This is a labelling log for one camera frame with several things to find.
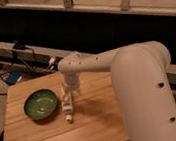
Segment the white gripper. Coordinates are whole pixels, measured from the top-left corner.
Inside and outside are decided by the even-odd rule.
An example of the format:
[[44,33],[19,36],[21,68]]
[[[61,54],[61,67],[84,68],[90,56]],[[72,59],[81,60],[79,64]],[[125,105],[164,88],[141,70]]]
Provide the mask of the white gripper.
[[66,93],[62,96],[62,102],[67,103],[69,102],[70,96],[67,94],[69,92],[74,92],[74,99],[79,99],[81,96],[80,91],[80,83],[74,83],[74,84],[65,84],[63,83],[63,91]]

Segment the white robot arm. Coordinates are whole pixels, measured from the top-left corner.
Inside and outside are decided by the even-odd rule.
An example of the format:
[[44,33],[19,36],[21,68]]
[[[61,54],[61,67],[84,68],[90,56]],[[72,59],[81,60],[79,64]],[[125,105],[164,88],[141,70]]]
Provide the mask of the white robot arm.
[[73,52],[58,64],[63,89],[80,86],[81,72],[110,72],[130,141],[176,141],[176,104],[168,82],[170,52],[149,41],[84,57]]

